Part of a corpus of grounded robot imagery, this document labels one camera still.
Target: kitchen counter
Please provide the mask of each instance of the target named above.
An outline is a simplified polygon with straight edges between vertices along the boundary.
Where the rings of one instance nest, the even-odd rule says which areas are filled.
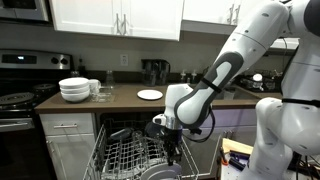
[[[246,91],[257,99],[215,100],[214,109],[247,109],[254,108],[259,99],[264,97],[281,98],[280,93],[253,93]],[[159,100],[147,101],[140,99],[137,93],[144,89],[154,89],[163,93]],[[35,108],[38,114],[53,113],[108,113],[108,112],[151,112],[164,111],[167,86],[147,87],[139,84],[120,84],[114,89],[112,102],[90,102],[89,98],[81,103],[68,103],[60,93],[55,94]]]

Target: white bowl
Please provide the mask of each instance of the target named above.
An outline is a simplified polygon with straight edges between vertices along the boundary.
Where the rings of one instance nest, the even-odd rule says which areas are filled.
[[[75,77],[67,78],[59,82],[62,89],[79,89],[88,85],[89,80],[87,78]]]
[[[62,98],[69,102],[81,102],[85,100],[89,96],[89,94],[90,90],[79,94],[65,94],[61,92]]]
[[[63,88],[60,88],[61,92],[64,93],[64,94],[79,94],[79,93],[84,93],[89,89],[89,85],[88,86],[85,86],[83,88],[78,88],[78,89],[63,89]]]

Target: wall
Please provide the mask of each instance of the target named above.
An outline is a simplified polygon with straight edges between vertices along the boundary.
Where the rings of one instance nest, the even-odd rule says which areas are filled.
[[[75,64],[79,56],[88,70],[140,71],[141,59],[160,58],[171,63],[172,72],[198,72],[217,57],[226,35],[181,32],[179,42],[96,36],[56,32],[53,27],[0,24],[0,48],[35,49],[72,54]],[[129,66],[120,66],[120,54],[129,55]],[[282,56],[263,57],[251,69],[277,69],[285,61]]]

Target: wire dish rack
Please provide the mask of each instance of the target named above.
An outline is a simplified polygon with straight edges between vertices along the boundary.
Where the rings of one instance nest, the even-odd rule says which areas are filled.
[[[167,164],[167,156],[160,139],[142,137],[143,147],[137,148],[137,140],[128,137],[110,141],[102,125],[93,152],[90,156],[83,180],[140,180],[153,166]],[[183,170],[175,179],[198,179],[199,170],[185,142],[181,145],[182,160],[187,164],[189,175]]]

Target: dishwasher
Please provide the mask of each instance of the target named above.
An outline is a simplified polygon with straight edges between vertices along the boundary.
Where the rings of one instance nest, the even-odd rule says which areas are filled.
[[[198,179],[199,170],[183,139],[181,161],[168,166],[164,142],[158,136],[147,136],[145,127],[154,115],[101,114],[83,180]]]

